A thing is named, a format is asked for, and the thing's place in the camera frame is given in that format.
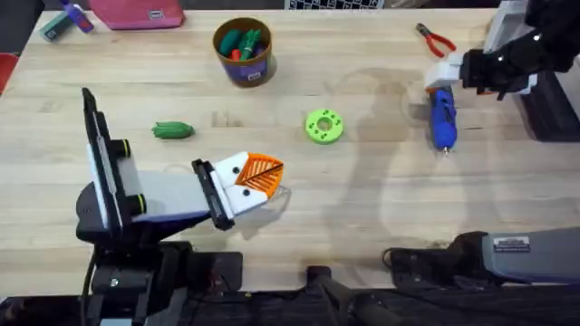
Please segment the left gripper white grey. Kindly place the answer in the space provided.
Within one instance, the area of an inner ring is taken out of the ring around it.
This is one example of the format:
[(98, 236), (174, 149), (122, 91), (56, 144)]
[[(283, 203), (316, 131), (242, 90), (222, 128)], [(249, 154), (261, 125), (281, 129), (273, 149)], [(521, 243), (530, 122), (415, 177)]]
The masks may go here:
[(244, 151), (215, 165), (196, 159), (189, 174), (139, 170), (126, 139), (111, 142), (111, 159), (120, 173), (121, 183), (114, 189), (124, 205), (123, 224), (158, 229), (189, 228), (209, 219), (228, 230), (235, 224), (233, 213), (262, 206), (275, 194), (284, 168), (277, 158)]

